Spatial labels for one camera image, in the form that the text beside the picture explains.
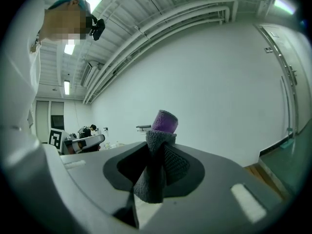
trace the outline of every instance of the floor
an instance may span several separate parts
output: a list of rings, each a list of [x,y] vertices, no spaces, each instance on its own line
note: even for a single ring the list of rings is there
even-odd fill
[[[156,214],[160,209],[160,204],[149,204],[142,201],[137,195],[135,197],[136,215],[139,222],[139,228],[142,229],[148,223],[148,221]]]
[[[277,148],[261,156],[261,160],[283,183],[290,194],[300,191],[312,158],[312,120],[295,137],[295,146]]]
[[[270,176],[263,170],[263,168],[259,164],[247,166],[245,167],[245,169],[247,170],[247,172],[258,178],[261,182],[270,186],[271,189],[275,191],[282,200],[286,199],[285,196],[280,192],[278,187],[273,183]]]

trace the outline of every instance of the gray towel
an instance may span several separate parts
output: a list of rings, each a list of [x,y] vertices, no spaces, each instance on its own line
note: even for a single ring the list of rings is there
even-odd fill
[[[177,118],[163,110],[159,111],[153,124],[153,126],[156,125],[158,129],[161,129],[159,122],[167,128],[168,124],[172,124],[169,127],[171,132],[177,127]],[[134,193],[147,203],[161,203],[163,201],[163,188],[166,185],[166,174],[163,168],[163,143],[174,144],[176,142],[176,134],[152,129],[146,133],[146,142],[150,151],[150,158],[143,173],[134,185]]]

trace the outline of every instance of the white wall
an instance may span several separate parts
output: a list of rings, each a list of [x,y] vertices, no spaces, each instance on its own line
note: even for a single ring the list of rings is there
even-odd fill
[[[81,100],[71,100],[71,99],[53,99],[36,97],[33,103],[34,115],[36,115],[36,102],[37,100],[44,101],[58,101],[64,102],[64,128],[67,133],[77,133],[77,131],[83,126],[90,126],[95,124],[93,121],[93,115],[91,110],[91,105],[82,104]],[[32,133],[36,134],[36,117],[34,117],[34,125],[32,126]]]
[[[106,141],[145,140],[137,125],[159,109],[176,115],[178,144],[227,157],[242,166],[286,136],[283,75],[250,23],[199,25],[142,55],[93,103]]]

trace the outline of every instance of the white pipe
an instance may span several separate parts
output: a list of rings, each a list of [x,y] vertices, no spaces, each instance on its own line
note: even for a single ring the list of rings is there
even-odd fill
[[[127,63],[125,66],[122,67],[121,70],[118,71],[118,75],[121,74],[121,72],[123,70],[125,70],[132,62],[134,62],[137,58],[139,58],[143,53],[145,53],[147,50],[149,50],[150,48],[152,48],[153,46],[155,46],[157,43],[161,42],[162,40],[180,32],[180,31],[183,31],[187,28],[190,28],[190,27],[193,27],[193,26],[196,26],[196,25],[199,25],[199,24],[203,24],[203,23],[208,23],[208,22],[217,22],[217,21],[222,21],[222,19],[207,19],[207,20],[203,20],[203,21],[197,21],[197,22],[193,22],[193,23],[190,23],[190,24],[187,24],[183,27],[180,27],[176,30],[173,30],[167,34],[165,34],[164,36],[162,36],[161,38],[157,39],[156,41],[152,42],[150,45],[148,45],[145,49],[141,50],[140,53],[138,53],[134,58],[131,59],[131,61],[129,63]],[[95,96],[95,98],[92,100],[92,102],[114,81],[114,79],[116,79],[116,77],[118,75],[115,75],[108,83],[106,83],[103,88],[100,90],[100,92]]]
[[[176,9],[173,9],[172,11],[167,12],[166,14],[152,20],[150,23],[146,24],[145,26],[143,26],[138,32],[136,32],[135,34],[133,34],[123,45],[121,45],[117,51],[111,56],[111,58],[109,58],[109,60],[105,63],[104,67],[101,69],[98,77],[95,80],[95,83],[98,82],[99,78],[103,75],[103,73],[105,72],[106,68],[114,61],[114,59],[125,49],[127,48],[133,41],[135,41],[141,34],[144,34],[145,31],[147,31],[148,29],[150,29],[151,27],[153,27],[154,25],[156,25],[157,23],[171,17],[174,16],[177,13],[183,12],[185,10],[188,9],[192,9],[198,6],[203,6],[206,4],[210,4],[210,3],[217,3],[217,2],[234,2],[233,3],[233,11],[232,11],[232,21],[235,21],[236,18],[236,13],[237,13],[237,8],[238,8],[238,0],[203,0],[203,1],[196,1],[196,2],[191,2],[188,3],[184,6],[180,6]],[[87,94],[83,100],[83,103],[85,103],[88,95],[90,94],[91,90],[93,88],[93,85],[91,84],[90,88],[87,91]]]
[[[134,28],[135,26],[139,27],[139,25],[141,25],[143,22],[148,21],[148,19],[150,19],[150,18],[154,18],[156,15],[158,16],[159,14],[162,14],[163,12],[170,11],[171,9],[177,8],[177,7],[179,7],[179,6],[182,6],[182,5],[185,5],[185,4],[188,4],[188,3],[189,3],[189,1],[187,1],[187,2],[182,2],[182,3],[179,3],[179,4],[175,4],[174,6],[165,8],[165,9],[160,10],[160,11],[157,11],[157,12],[155,12],[154,14],[149,15],[148,17],[144,18],[142,21],[137,22],[137,23],[135,23],[135,24],[131,24],[131,25],[128,24],[128,23],[125,23],[125,22],[124,22],[123,20],[121,20],[120,18],[118,18],[118,20],[119,20],[122,24],[124,24],[124,25],[126,25],[126,26],[128,26],[128,27],[130,27],[130,28]],[[202,6],[202,8],[209,7],[209,6],[214,6],[214,5],[218,5],[218,3],[215,3],[215,4],[212,3],[212,4],[209,4],[209,5],[204,5],[204,6]]]
[[[50,98],[50,99],[62,99],[62,100],[64,100],[64,98],[61,98],[61,97],[49,97],[49,96],[36,96],[36,98]]]
[[[181,22],[181,23],[179,23],[179,24],[177,24],[177,25],[174,25],[174,26],[173,26],[170,30],[168,30],[168,31],[165,31],[165,30],[164,30],[163,32],[161,32],[160,34],[158,34],[155,38],[158,39],[158,38],[164,36],[165,34],[167,34],[167,33],[170,32],[170,31],[174,31],[174,30],[176,30],[177,28],[184,27],[185,25],[191,24],[191,23],[193,23],[193,22],[202,21],[202,20],[208,20],[208,19],[210,19],[210,18],[211,18],[210,15],[203,15],[203,16],[201,16],[201,17],[196,17],[196,18],[193,18],[193,19],[191,19],[191,20],[186,20],[186,21]],[[222,25],[222,22],[223,22],[223,20],[224,20],[224,17],[220,17],[220,18],[216,18],[216,19],[211,19],[211,20],[212,20],[212,22],[215,21],[215,20],[218,20],[218,21],[219,21],[219,24]],[[148,46],[148,45],[149,45],[149,41],[147,41],[147,42],[145,42],[143,45],[141,45],[141,46],[140,46],[140,49],[143,49],[144,47],[146,47],[146,46]]]
[[[208,9],[201,9],[197,10],[192,13],[188,13],[182,17],[178,17],[177,19],[170,21],[169,23],[164,24],[163,26],[157,28],[155,31],[147,35],[147,38],[152,38],[153,36],[157,35],[159,32],[163,31],[166,28],[171,27],[172,25],[175,25],[181,21],[187,20],[189,18],[197,17],[203,14],[211,13],[211,12],[218,12],[220,10],[225,10],[225,22],[229,22],[230,18],[230,9],[227,6],[219,6],[214,8],[208,8]]]
[[[99,18],[101,18],[101,17],[105,14],[106,10],[108,10],[108,9],[111,7],[111,5],[114,4],[116,1],[117,1],[117,0],[111,0],[110,3],[109,3],[109,4],[106,6],[106,8],[104,9],[104,11],[100,14]],[[84,41],[82,47],[80,48],[79,56],[81,56],[81,53],[82,53],[83,50],[84,50],[84,47],[85,47],[86,42],[87,42],[87,40]],[[74,84],[74,82],[75,82],[75,76],[76,76],[76,71],[77,71],[77,68],[78,68],[78,62],[79,62],[79,59],[78,59],[77,62],[76,62],[76,68],[75,68],[75,71],[74,71],[74,77],[73,77],[73,81],[72,81],[73,84]]]
[[[182,5],[187,4],[187,3],[188,3],[188,2],[184,2],[184,3],[180,4],[179,6],[182,6]],[[217,3],[211,3],[211,4],[208,4],[208,5],[204,5],[204,6],[202,7],[202,9],[203,9],[203,8],[208,8],[208,7],[210,7],[210,6],[214,6],[214,5],[218,5],[218,4],[217,4]],[[184,15],[184,14],[187,14],[187,13],[189,13],[189,12],[193,12],[193,11],[198,10],[198,9],[199,9],[199,8],[196,8],[196,9],[192,9],[192,10],[189,10],[189,11],[183,12],[183,13],[178,14],[178,15],[174,15],[174,16],[172,16],[172,17],[167,18],[167,20],[171,20],[171,19],[173,19],[173,18],[176,18],[176,17],[182,16],[182,15]],[[159,15],[159,11],[158,11],[158,12],[156,12],[156,13],[154,13],[154,14],[152,14],[151,16],[149,16],[149,17],[145,18],[145,19],[144,19],[144,20],[142,20],[141,22],[138,22],[137,24],[127,25],[127,26],[129,26],[129,27],[135,27],[135,26],[138,26],[138,25],[142,24],[143,22],[145,22],[146,20],[148,20],[149,18],[154,17],[155,15]]]
[[[189,19],[189,18],[192,18],[192,17],[195,17],[195,16],[200,16],[200,15],[204,15],[204,14],[207,14],[207,13],[211,13],[211,12],[217,12],[217,11],[223,11],[225,10],[226,13],[225,13],[225,18],[226,18],[226,22],[229,22],[229,17],[230,17],[230,9],[227,7],[227,6],[218,6],[218,7],[213,7],[213,8],[207,8],[207,9],[201,9],[201,10],[198,10],[198,11],[195,11],[195,12],[192,12],[192,13],[189,13],[189,14],[186,14],[182,17],[179,17],[175,20],[173,20],[172,22],[169,22],[169,23],[166,23],[164,24],[163,26],[161,26],[160,28],[156,29],[155,31],[151,32],[150,34],[147,35],[147,37],[145,38],[142,38],[141,40],[137,41],[134,46],[132,46],[131,48],[129,48],[106,72],[106,76],[103,76],[100,80],[100,82],[98,82],[94,89],[92,90],[91,94],[88,96],[88,92],[86,94],[86,96],[88,96],[87,100],[86,100],[86,103],[88,103],[88,101],[90,100],[92,94],[94,94],[96,92],[96,90],[98,89],[98,87],[102,84],[102,82],[105,80],[105,78],[110,74],[110,72],[112,70],[114,70],[114,68],[119,64],[121,63],[128,55],[130,55],[135,49],[139,48],[143,43],[145,43],[147,40],[149,40],[151,37],[155,36],[156,34],[158,34],[159,32],[161,32],[162,30],[166,29],[166,28],[169,28],[170,26],[174,25],[174,24],[177,24],[181,21],[184,21],[186,19]],[[146,30],[151,28],[151,26],[145,26]],[[139,35],[140,32],[145,32],[146,30],[144,30],[144,27],[139,31]]]

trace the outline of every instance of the white lab coat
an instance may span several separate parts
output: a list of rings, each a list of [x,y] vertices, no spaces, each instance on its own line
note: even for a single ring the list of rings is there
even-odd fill
[[[27,119],[40,76],[40,54],[31,53],[44,20],[44,1],[28,0],[17,12],[0,49],[0,125],[29,128]]]

